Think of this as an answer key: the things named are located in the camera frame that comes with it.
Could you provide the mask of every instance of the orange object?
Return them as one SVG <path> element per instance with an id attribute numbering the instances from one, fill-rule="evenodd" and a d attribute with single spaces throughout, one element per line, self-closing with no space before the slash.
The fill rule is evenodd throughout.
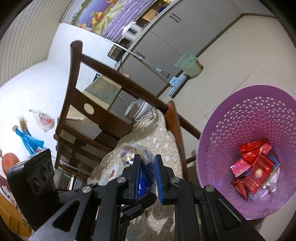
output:
<path id="1" fill-rule="evenodd" d="M 14 166 L 16 163 L 20 162 L 20 160 L 17 158 L 17 156 L 13 153 L 6 153 L 2 157 L 2 169 L 4 174 L 6 175 L 9 168 Z"/>

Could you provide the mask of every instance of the tiled floor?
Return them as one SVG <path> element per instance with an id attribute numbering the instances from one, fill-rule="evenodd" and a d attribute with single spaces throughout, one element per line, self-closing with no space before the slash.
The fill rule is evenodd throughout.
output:
<path id="1" fill-rule="evenodd" d="M 189 80 L 173 100 L 177 111 L 201 132 L 215 108 L 243 87 L 273 85 L 296 99 L 296 49 L 276 19 L 242 17 L 199 61 L 204 65 L 202 73 Z M 169 89 L 160 96 L 164 102 L 170 100 Z M 189 158 L 195 154 L 198 140 L 184 129 L 182 137 L 185 155 Z M 295 212 L 295 200 L 265 218 L 260 233 L 267 241 L 276 240 L 284 230 Z"/>

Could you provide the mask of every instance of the cabinet handle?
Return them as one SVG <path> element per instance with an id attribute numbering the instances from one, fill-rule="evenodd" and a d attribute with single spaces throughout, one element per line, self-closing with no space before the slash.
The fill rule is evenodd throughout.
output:
<path id="1" fill-rule="evenodd" d="M 146 58 L 144 55 L 140 54 L 138 51 L 136 51 L 136 53 L 140 56 L 142 56 L 143 58 Z"/>
<path id="2" fill-rule="evenodd" d="M 172 15 L 174 15 L 176 18 L 178 18 L 180 21 L 182 21 L 182 19 L 180 19 L 176 14 L 172 13 Z"/>
<path id="3" fill-rule="evenodd" d="M 175 20 L 177 23 L 179 23 L 179 21 L 177 19 L 174 19 L 171 15 L 169 17 Z"/>

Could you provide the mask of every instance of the cabinet door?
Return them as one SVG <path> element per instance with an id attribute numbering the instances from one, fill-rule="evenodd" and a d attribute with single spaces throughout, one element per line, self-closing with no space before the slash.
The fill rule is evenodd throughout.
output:
<path id="1" fill-rule="evenodd" d="M 152 94 L 156 95 L 165 85 L 166 82 L 162 80 L 157 73 L 151 71 L 142 62 L 129 56 L 124 62 L 120 72 L 130 75 L 130 79 Z"/>
<path id="2" fill-rule="evenodd" d="M 133 52 L 142 55 L 155 67 L 170 72 L 171 76 L 180 70 L 175 67 L 175 63 L 181 55 L 151 32 L 141 40 Z"/>
<path id="3" fill-rule="evenodd" d="M 232 0 L 190 0 L 190 2 L 203 12 L 219 32 L 242 13 Z"/>
<path id="4" fill-rule="evenodd" d="M 190 0 L 183 0 L 152 28 L 181 55 L 197 53 L 218 33 L 215 25 Z"/>

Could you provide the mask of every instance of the plastic container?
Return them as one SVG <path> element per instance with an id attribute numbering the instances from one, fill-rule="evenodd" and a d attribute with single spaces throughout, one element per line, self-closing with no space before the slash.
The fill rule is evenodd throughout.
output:
<path id="1" fill-rule="evenodd" d="M 136 22 L 130 22 L 123 28 L 122 37 L 133 42 L 138 34 L 143 30 Z"/>
<path id="2" fill-rule="evenodd" d="M 198 76 L 203 69 L 203 66 L 198 62 L 197 57 L 191 52 L 183 55 L 175 66 L 182 69 L 190 78 Z"/>
<path id="3" fill-rule="evenodd" d="M 197 152 L 202 187 L 213 185 L 246 218 L 264 218 L 279 210 L 296 192 L 296 101 L 285 91 L 254 85 L 224 100 L 208 120 Z M 257 201 L 245 201 L 230 183 L 230 166 L 243 143 L 269 139 L 280 162 L 277 190 Z"/>
<path id="4" fill-rule="evenodd" d="M 127 108 L 124 116 L 131 121 L 138 122 L 144 115 L 151 111 L 152 106 L 142 99 L 138 99 L 137 102 L 132 102 Z"/>

